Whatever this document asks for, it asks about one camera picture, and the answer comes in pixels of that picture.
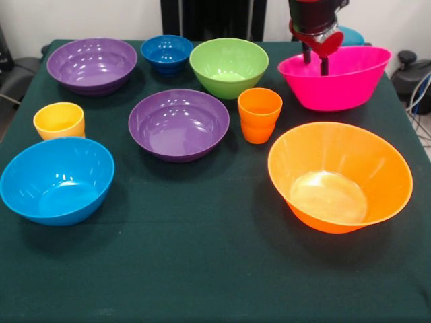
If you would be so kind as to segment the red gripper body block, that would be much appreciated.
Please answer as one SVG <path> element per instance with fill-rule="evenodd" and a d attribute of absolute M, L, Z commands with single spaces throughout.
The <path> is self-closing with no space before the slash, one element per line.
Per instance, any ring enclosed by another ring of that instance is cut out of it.
<path fill-rule="evenodd" d="M 295 39 L 301 43 L 307 43 L 319 57 L 332 55 L 341 47 L 344 39 L 343 32 L 338 27 L 337 19 L 317 31 L 300 28 L 293 20 L 290 20 L 289 29 Z"/>

